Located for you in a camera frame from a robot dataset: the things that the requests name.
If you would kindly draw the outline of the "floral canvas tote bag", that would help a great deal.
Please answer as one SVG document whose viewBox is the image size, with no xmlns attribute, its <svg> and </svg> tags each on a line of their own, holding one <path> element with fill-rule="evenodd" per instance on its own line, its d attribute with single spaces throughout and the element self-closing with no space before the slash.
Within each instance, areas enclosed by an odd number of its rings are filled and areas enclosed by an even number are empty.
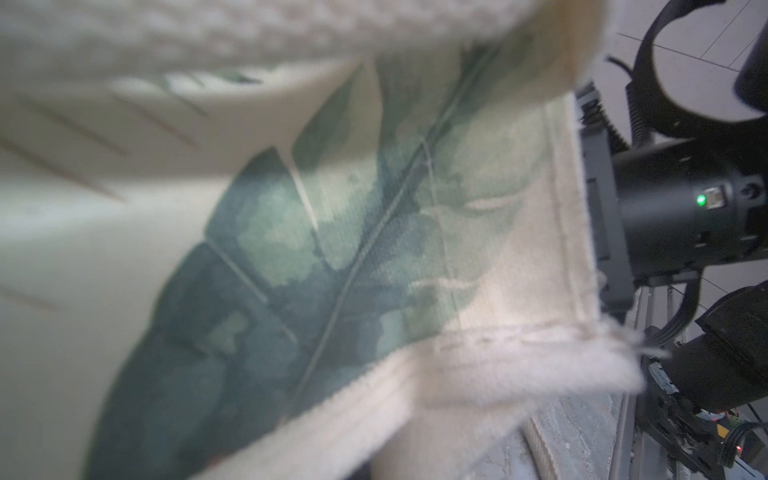
<svg viewBox="0 0 768 480">
<path fill-rule="evenodd" d="M 5 1 L 1 475 L 458 479 L 644 387 L 574 93 L 616 1 Z"/>
</svg>

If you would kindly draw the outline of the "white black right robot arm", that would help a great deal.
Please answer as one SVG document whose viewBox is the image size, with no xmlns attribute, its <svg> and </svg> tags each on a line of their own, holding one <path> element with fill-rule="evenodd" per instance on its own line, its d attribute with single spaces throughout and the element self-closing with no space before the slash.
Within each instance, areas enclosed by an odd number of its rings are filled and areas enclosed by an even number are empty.
<svg viewBox="0 0 768 480">
<path fill-rule="evenodd" d="M 767 256 L 767 120 L 710 118 L 663 89 L 655 39 L 701 8 L 671 1 L 646 32 L 628 71 L 630 141 L 595 86 L 577 101 L 603 310 L 624 319 L 637 289 L 683 285 L 677 311 L 644 343 L 670 350 L 662 367 L 685 398 L 724 411 L 767 395 L 767 288 L 742 289 L 703 315 L 697 308 L 705 269 Z"/>
</svg>

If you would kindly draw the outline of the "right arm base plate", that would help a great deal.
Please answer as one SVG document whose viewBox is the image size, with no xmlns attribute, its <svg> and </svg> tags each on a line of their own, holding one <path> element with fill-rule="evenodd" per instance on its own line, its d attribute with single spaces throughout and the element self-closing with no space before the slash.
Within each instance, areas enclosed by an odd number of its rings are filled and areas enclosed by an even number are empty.
<svg viewBox="0 0 768 480">
<path fill-rule="evenodd" d="M 722 444 L 732 429 L 727 415 L 696 407 L 656 359 L 646 363 L 645 376 L 647 386 L 638 399 L 636 424 L 676 463 L 706 479 L 724 479 L 726 468 L 719 459 Z"/>
</svg>

